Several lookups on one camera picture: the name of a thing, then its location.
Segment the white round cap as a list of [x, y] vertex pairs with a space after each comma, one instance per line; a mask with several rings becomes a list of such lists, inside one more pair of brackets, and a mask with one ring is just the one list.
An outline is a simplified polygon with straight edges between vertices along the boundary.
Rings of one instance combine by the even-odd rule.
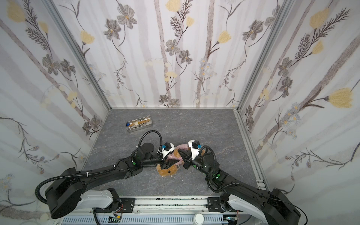
[[203, 225], [205, 222], [204, 215], [201, 213], [197, 213], [193, 217], [193, 225]]

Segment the black mounting plate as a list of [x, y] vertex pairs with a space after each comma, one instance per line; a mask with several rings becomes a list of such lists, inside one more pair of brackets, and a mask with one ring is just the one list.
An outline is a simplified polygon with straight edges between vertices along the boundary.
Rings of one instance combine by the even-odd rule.
[[104, 209], [96, 208], [96, 213], [132, 213], [135, 206], [135, 198], [119, 198], [113, 200], [109, 206]]
[[208, 197], [206, 207], [209, 212], [236, 212], [228, 202], [220, 197]]

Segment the brown teddy bear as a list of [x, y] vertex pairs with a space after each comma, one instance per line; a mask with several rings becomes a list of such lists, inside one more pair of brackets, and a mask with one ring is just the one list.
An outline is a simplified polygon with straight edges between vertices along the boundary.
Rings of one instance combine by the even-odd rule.
[[156, 170], [160, 176], [173, 176], [178, 172], [180, 167], [184, 165], [185, 162], [179, 150], [190, 152], [190, 148], [186, 144], [176, 146], [174, 152], [164, 159], [165, 162], [163, 164], [159, 163], [156, 166]]

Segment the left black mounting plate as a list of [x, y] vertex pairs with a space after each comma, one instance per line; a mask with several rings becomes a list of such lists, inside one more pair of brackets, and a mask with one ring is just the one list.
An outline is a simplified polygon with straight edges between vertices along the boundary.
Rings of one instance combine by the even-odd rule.
[[135, 206], [135, 198], [119, 198], [113, 200], [109, 206], [104, 209], [96, 208], [96, 213], [132, 213]]

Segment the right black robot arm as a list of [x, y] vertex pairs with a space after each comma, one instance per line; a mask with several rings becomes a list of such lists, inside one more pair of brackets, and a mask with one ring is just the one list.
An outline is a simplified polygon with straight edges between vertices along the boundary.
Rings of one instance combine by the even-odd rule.
[[224, 210], [247, 213], [267, 225], [297, 225], [301, 218], [299, 210], [278, 189], [262, 190], [245, 184], [229, 173], [224, 172], [217, 162], [213, 150], [204, 155], [192, 156], [190, 150], [179, 150], [184, 161], [184, 168], [190, 167], [205, 174], [208, 188], [214, 193], [221, 193]]

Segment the clear plastic tool box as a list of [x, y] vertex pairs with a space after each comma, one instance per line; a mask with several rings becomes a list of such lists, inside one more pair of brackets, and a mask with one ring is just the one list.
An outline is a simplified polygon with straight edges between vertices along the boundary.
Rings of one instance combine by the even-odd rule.
[[145, 116], [142, 118], [134, 119], [129, 122], [126, 122], [126, 131], [134, 132], [143, 128], [151, 127], [153, 125], [153, 120], [150, 116]]

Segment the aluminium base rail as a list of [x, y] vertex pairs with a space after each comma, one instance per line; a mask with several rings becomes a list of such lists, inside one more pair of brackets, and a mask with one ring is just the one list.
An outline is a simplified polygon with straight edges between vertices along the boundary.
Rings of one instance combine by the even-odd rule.
[[96, 213], [95, 209], [79, 209], [56, 219], [55, 225], [193, 225], [197, 213], [204, 215], [204, 225], [267, 225], [242, 211], [209, 212], [208, 197], [161, 196], [135, 198], [132, 213]]

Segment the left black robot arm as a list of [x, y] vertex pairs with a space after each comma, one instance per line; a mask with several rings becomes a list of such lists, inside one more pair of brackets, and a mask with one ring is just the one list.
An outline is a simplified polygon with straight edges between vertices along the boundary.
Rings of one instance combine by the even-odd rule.
[[131, 153], [129, 157], [119, 159], [114, 165], [99, 169], [77, 171], [74, 167], [41, 182], [35, 189], [38, 200], [49, 207], [51, 217], [58, 219], [74, 210], [82, 208], [98, 208], [101, 212], [117, 212], [123, 210], [123, 203], [115, 189], [104, 191], [92, 189], [116, 180], [128, 179], [141, 173], [145, 167], [160, 166], [169, 170], [179, 162], [169, 159], [174, 152], [172, 143], [161, 144], [158, 151], [154, 145], [144, 143]]

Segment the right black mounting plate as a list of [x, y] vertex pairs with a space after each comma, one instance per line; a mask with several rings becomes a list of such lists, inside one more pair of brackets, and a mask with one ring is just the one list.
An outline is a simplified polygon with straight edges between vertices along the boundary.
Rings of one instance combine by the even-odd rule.
[[228, 202], [220, 197], [208, 197], [206, 207], [209, 212], [236, 212]]

